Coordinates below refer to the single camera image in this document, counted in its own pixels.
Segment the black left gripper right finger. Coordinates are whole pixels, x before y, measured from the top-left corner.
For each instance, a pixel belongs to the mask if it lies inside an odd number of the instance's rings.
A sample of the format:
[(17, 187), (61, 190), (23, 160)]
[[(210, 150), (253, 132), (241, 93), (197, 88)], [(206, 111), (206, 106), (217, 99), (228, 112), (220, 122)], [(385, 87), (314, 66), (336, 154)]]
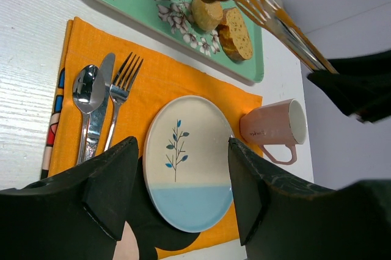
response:
[(248, 259), (389, 259), (390, 181), (339, 190), (308, 182), (238, 139), (228, 164), (241, 245)]

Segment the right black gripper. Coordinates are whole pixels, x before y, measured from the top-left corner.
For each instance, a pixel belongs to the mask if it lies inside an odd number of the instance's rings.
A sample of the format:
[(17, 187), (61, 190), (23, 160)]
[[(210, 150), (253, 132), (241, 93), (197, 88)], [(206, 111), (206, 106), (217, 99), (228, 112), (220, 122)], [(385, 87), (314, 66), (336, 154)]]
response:
[(331, 59), (336, 74), (314, 71), (307, 79), (321, 89), (346, 116), (362, 123), (390, 117), (390, 51)]

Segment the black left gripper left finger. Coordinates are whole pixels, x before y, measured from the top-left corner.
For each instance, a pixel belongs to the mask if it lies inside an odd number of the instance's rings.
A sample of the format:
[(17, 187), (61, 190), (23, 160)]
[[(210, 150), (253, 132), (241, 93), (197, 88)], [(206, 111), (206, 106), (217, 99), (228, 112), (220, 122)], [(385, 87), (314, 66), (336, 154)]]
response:
[(2, 259), (112, 259), (121, 240), (139, 148), (104, 153), (22, 189), (1, 191)]

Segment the metal serving tongs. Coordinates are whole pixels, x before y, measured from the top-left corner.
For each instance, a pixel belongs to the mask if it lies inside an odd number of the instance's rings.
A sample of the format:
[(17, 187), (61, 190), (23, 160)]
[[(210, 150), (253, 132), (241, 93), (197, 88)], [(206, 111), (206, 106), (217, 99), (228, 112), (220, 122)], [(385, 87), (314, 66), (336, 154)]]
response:
[(337, 70), (319, 52), (283, 8), (282, 0), (234, 0), (255, 24), (266, 29), (282, 42), (311, 71)]

